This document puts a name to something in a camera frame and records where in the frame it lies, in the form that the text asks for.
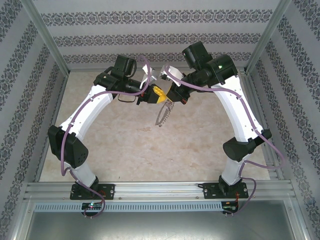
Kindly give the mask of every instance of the patterned wall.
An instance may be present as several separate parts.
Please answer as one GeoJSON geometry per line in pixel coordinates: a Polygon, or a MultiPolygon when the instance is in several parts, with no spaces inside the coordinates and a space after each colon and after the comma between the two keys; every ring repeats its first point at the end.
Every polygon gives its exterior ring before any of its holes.
{"type": "Polygon", "coordinates": [[[319,16],[317,1],[292,1],[251,73],[312,239],[320,239],[319,16]]]}
{"type": "Polygon", "coordinates": [[[64,76],[18,0],[0,2],[0,240],[35,180],[64,76]]]}
{"type": "Polygon", "coordinates": [[[201,40],[244,67],[279,0],[35,0],[70,69],[106,68],[118,54],[154,67],[186,67],[181,51],[201,40]]]}

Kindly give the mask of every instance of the metal plate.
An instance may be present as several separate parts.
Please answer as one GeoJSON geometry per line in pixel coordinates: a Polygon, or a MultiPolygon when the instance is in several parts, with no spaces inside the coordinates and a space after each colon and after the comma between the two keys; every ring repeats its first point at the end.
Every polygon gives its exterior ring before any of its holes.
{"type": "Polygon", "coordinates": [[[203,186],[201,188],[203,189],[204,199],[236,199],[237,193],[239,199],[247,199],[249,197],[247,185],[244,182],[241,182],[235,191],[231,191],[227,195],[221,192],[217,182],[202,183],[198,186],[203,186]]]}
{"type": "MultiPolygon", "coordinates": [[[[100,193],[105,200],[113,200],[115,195],[115,185],[99,183],[98,193],[100,193]]],[[[71,200],[99,200],[100,197],[98,195],[94,195],[94,197],[83,195],[83,193],[79,188],[79,185],[73,184],[71,187],[70,199],[71,200]]]]}

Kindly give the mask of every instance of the black mounting bracket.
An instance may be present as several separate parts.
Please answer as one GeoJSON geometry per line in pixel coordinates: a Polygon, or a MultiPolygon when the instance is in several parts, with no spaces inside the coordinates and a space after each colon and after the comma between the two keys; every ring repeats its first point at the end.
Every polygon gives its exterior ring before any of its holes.
{"type": "MultiPolygon", "coordinates": [[[[105,200],[113,200],[115,195],[115,187],[114,184],[98,184],[96,192],[101,194],[105,200]]],[[[96,194],[92,194],[92,192],[88,191],[81,185],[75,183],[72,185],[71,193],[70,193],[71,200],[99,200],[100,197],[96,194]]]]}
{"type": "Polygon", "coordinates": [[[206,182],[198,184],[203,189],[204,199],[247,199],[249,197],[247,185],[244,182],[239,183],[238,187],[232,191],[223,193],[217,182],[206,182]]]}

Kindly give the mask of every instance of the enclosure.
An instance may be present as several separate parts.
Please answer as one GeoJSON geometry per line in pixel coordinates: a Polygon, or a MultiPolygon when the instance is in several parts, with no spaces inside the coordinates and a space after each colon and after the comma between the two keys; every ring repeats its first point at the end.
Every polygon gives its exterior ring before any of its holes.
{"type": "MultiPolygon", "coordinates": [[[[320,239],[319,0],[0,5],[0,239],[320,239]],[[214,58],[232,58],[253,114],[287,164],[247,164],[243,176],[257,180],[256,192],[239,215],[225,217],[223,199],[206,199],[198,187],[217,183],[222,145],[235,135],[218,97],[193,92],[161,127],[163,103],[115,98],[83,140],[92,172],[114,184],[113,200],[85,219],[82,203],[90,201],[70,200],[75,180],[61,176],[49,127],[71,116],[117,55],[144,55],[157,73],[169,64],[187,75],[194,69],[182,50],[198,41],[214,58]]],[[[155,83],[167,93],[172,81],[155,83]]],[[[265,143],[250,160],[280,162],[265,143]]],[[[244,182],[250,194],[254,184],[244,182]]]]}

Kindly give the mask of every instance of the robotic manipulator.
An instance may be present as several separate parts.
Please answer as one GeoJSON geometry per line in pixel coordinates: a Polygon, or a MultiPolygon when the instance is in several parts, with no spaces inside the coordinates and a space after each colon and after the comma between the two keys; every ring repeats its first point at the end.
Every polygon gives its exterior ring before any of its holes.
{"type": "MultiPolygon", "coordinates": [[[[253,115],[242,91],[237,69],[228,55],[221,55],[213,59],[213,57],[208,54],[202,42],[196,42],[190,45],[183,50],[182,53],[189,67],[195,69],[195,71],[185,75],[173,66],[168,66],[167,69],[163,67],[160,77],[173,81],[170,90],[165,94],[153,83],[157,79],[157,76],[155,70],[151,69],[149,86],[144,93],[137,96],[136,104],[139,105],[141,102],[156,104],[168,98],[172,102],[181,102],[185,105],[190,98],[190,94],[196,90],[180,84],[174,77],[195,86],[208,86],[213,89],[229,89],[241,95],[248,107],[249,114],[255,123],[256,129],[252,128],[244,107],[235,95],[227,91],[215,92],[231,121],[235,135],[223,144],[223,150],[227,155],[227,163],[218,180],[220,193],[227,197],[228,193],[234,193],[240,186],[242,178],[239,176],[239,172],[243,162],[250,157],[250,154],[254,152],[257,146],[264,142],[255,133],[255,130],[259,131],[266,139],[271,137],[271,132],[269,129],[263,129],[253,115]]],[[[125,93],[139,92],[147,80],[148,69],[146,65],[142,68],[146,73],[142,81],[131,78],[135,74],[136,69],[136,60],[119,55],[113,67],[109,67],[96,77],[91,91],[82,104],[88,99],[92,99],[92,96],[106,90],[125,93]]],[[[65,141],[65,167],[69,167],[81,183],[94,191],[98,189],[99,180],[86,163],[89,151],[82,143],[82,140],[98,114],[115,97],[116,94],[108,93],[92,99],[77,116],[65,141]]],[[[77,110],[59,127],[52,125],[48,130],[51,151],[59,160],[61,160],[63,136],[76,112],[77,110]]],[[[83,188],[84,192],[87,192],[87,194],[93,197],[94,193],[86,190],[81,185],[79,185],[79,187],[83,188]]]]}

